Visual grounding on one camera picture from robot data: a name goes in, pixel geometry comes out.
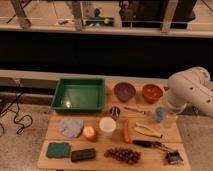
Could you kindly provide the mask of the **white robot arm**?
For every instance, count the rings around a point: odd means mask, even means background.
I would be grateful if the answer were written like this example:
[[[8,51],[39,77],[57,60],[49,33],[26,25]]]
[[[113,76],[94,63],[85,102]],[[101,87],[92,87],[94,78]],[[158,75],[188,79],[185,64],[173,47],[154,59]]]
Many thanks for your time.
[[[193,67],[171,75],[162,103],[169,113],[179,114],[188,103],[213,119],[213,92],[206,87],[210,74],[203,67]]]

